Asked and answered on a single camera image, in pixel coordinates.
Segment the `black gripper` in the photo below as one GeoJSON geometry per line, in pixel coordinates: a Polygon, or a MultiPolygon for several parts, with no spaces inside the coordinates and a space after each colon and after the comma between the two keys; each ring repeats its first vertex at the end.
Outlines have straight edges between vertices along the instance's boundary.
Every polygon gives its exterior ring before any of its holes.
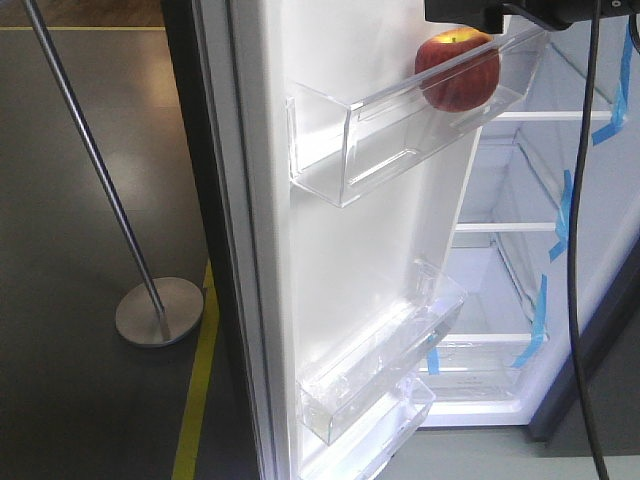
{"type": "Polygon", "coordinates": [[[424,18],[432,23],[469,26],[488,34],[504,31],[504,17],[521,16],[549,31],[562,31],[592,18],[594,1],[426,0],[424,18]]]}

